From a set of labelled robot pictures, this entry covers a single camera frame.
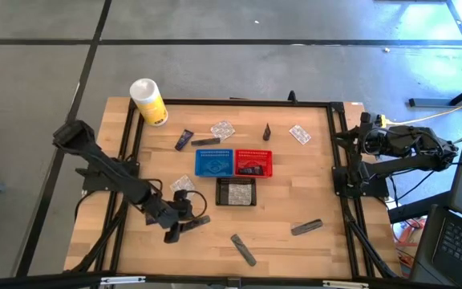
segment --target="white container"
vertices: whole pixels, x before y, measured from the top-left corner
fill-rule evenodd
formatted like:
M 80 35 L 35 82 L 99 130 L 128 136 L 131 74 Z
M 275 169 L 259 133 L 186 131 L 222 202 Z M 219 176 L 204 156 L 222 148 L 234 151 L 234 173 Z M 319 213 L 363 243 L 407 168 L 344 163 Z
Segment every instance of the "white container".
M 167 108 L 165 108 L 158 86 L 152 79 L 138 79 L 129 88 L 129 94 L 146 124 L 160 126 L 167 121 Z

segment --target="black tray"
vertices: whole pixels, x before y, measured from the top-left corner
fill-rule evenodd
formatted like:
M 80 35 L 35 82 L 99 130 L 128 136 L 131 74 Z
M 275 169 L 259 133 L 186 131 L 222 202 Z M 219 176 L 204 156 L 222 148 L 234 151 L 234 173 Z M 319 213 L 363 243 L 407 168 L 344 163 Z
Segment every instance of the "black tray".
M 229 184 L 251 185 L 250 205 L 229 204 Z M 253 178 L 218 178 L 217 195 L 215 196 L 217 206 L 255 206 L 256 205 L 256 179 Z

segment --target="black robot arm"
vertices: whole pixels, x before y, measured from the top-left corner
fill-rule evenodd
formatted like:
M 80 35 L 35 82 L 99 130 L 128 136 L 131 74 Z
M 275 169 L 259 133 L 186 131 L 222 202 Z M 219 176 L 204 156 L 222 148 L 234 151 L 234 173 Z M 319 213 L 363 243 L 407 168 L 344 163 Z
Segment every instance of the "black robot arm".
M 430 128 L 400 125 L 386 129 L 381 116 L 372 119 L 367 112 L 362 113 L 359 126 L 336 133 L 334 138 L 349 156 L 347 167 L 333 169 L 336 191 L 345 197 L 387 197 L 375 195 L 379 193 L 378 180 L 409 169 L 439 172 L 457 156 L 457 147 Z M 363 161 L 363 154 L 395 159 L 371 164 Z

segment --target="metal bracket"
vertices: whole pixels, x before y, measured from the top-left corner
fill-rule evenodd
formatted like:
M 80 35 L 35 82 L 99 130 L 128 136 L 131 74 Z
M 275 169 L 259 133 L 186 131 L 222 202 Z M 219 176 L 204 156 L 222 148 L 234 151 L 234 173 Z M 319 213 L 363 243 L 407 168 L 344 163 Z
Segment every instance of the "metal bracket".
M 138 161 L 125 161 L 122 162 L 121 165 L 133 177 L 138 177 L 138 172 L 140 171 L 140 163 Z M 86 169 L 77 168 L 76 172 L 85 177 L 85 181 L 83 181 L 84 191 L 94 192 L 106 190 L 117 192 L 120 190 L 113 182 L 108 180 L 103 173 L 91 165 Z
M 227 287 L 241 288 L 241 278 L 228 277 Z
M 295 96 L 294 91 L 290 91 L 290 94 L 288 94 L 288 101 L 291 101 L 294 105 L 298 104 L 297 96 Z
M 101 285 L 145 283 L 145 276 L 103 277 Z
M 345 113 L 345 107 L 343 106 L 343 102 L 341 101 L 331 101 L 329 102 L 330 107 L 334 109 L 334 111 L 339 113 Z
M 343 281 L 323 281 L 324 287 L 340 288 L 340 289 L 368 289 L 368 283 L 343 282 Z
M 373 178 L 361 188 L 355 188 L 348 183 L 347 167 L 332 167 L 334 193 L 340 197 L 388 197 L 386 179 Z

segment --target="yellow label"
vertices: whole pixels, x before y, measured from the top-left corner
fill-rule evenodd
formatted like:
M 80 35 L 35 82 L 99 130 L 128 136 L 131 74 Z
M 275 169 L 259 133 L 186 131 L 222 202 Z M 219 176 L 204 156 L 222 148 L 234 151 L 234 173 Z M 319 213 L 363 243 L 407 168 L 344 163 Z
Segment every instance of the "yellow label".
M 161 96 L 149 104 L 136 104 L 146 124 L 160 125 L 167 120 L 167 109 Z

